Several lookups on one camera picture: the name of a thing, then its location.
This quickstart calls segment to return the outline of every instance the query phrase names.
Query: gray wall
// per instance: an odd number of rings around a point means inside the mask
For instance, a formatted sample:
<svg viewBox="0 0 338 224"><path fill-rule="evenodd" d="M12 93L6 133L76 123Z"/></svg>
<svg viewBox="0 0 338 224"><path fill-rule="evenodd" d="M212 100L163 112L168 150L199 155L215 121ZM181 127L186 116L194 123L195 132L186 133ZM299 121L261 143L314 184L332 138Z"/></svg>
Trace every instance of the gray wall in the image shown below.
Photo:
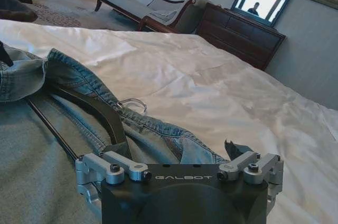
<svg viewBox="0 0 338 224"><path fill-rule="evenodd" d="M211 1L230 8L234 0ZM301 95L338 109L338 11L310 0L291 0L276 29L287 39L267 73Z"/></svg>

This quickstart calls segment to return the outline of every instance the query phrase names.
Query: denim jeans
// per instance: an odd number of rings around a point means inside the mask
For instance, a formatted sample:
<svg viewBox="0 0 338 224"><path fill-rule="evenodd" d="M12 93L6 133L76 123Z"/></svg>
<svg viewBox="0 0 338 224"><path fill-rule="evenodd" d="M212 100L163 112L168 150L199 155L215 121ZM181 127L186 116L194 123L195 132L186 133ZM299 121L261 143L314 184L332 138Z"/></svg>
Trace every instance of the denim jeans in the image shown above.
<svg viewBox="0 0 338 224"><path fill-rule="evenodd" d="M0 62L0 223L96 223L76 193L74 167L52 134L26 104L30 99L76 154L110 145L90 114L42 86L55 82L108 104L123 122L132 159L143 163L221 163L224 159L191 132L119 107L90 70L52 50L46 60L5 47L12 67Z"/></svg>

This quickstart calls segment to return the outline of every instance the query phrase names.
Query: carpet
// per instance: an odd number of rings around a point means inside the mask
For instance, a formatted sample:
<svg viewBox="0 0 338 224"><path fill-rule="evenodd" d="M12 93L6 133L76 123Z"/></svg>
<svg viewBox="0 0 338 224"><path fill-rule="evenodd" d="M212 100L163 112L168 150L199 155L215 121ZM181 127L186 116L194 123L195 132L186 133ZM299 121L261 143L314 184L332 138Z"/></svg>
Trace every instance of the carpet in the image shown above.
<svg viewBox="0 0 338 224"><path fill-rule="evenodd" d="M37 15L34 22L40 25L82 27L115 31L134 31L137 23L102 4L94 11L96 0L33 0L27 4Z"/></svg>

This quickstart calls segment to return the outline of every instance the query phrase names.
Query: metal clamp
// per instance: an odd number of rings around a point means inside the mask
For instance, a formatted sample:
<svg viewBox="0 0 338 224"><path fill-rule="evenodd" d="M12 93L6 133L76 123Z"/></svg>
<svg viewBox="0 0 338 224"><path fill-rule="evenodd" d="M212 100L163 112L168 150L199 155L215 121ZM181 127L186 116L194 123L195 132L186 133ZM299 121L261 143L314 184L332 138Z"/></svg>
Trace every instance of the metal clamp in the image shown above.
<svg viewBox="0 0 338 224"><path fill-rule="evenodd" d="M283 189L284 162L278 155L267 154L256 164L250 164L244 169L244 180L249 184L261 184L263 180L268 183L269 214L276 202L276 196Z"/></svg>
<svg viewBox="0 0 338 224"><path fill-rule="evenodd" d="M250 163L255 162L257 157L257 153L247 151L229 163L220 164L218 178L224 181L237 180L239 173Z"/></svg>
<svg viewBox="0 0 338 224"><path fill-rule="evenodd" d="M143 182L152 178L148 166L144 163L133 162L113 151L103 153L102 158L107 162L119 164L133 181Z"/></svg>
<svg viewBox="0 0 338 224"><path fill-rule="evenodd" d="M112 151L100 156L81 156L75 161L75 166L77 190L86 197L87 205L99 218L102 205L94 182L106 179L109 184L120 184L125 180L125 172L133 181L148 181L152 177L146 164L133 162Z"/></svg>

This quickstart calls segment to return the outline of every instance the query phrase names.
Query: wooden dresser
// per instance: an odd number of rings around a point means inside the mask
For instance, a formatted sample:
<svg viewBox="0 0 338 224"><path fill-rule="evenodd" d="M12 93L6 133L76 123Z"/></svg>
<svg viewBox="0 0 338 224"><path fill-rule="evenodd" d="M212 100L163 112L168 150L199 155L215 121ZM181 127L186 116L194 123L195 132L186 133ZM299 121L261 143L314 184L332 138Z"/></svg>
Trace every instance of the wooden dresser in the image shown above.
<svg viewBox="0 0 338 224"><path fill-rule="evenodd" d="M208 3L197 34L219 49L265 70L285 36L275 29Z"/></svg>

